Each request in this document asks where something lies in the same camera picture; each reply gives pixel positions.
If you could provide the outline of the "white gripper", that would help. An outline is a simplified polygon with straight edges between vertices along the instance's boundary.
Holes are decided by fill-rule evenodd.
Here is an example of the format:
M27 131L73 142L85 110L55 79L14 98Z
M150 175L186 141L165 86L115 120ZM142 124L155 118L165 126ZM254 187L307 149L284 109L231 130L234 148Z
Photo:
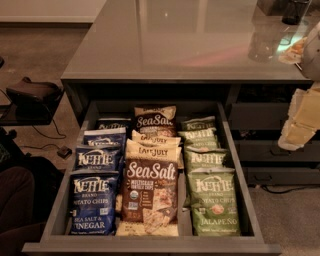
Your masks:
M284 64L300 63L307 38L303 37L284 50L278 60ZM297 89L293 94L285 121L278 139L278 146L296 151L320 129L320 91L318 89Z

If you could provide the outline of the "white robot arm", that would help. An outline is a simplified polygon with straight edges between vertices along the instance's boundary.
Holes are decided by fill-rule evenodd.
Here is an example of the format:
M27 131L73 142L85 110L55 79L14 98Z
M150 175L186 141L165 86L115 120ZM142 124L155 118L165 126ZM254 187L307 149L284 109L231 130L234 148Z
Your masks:
M309 89L295 90L278 139L280 148L295 151L320 130L320 22L306 37L284 50L279 61L294 64L305 78L313 81Z

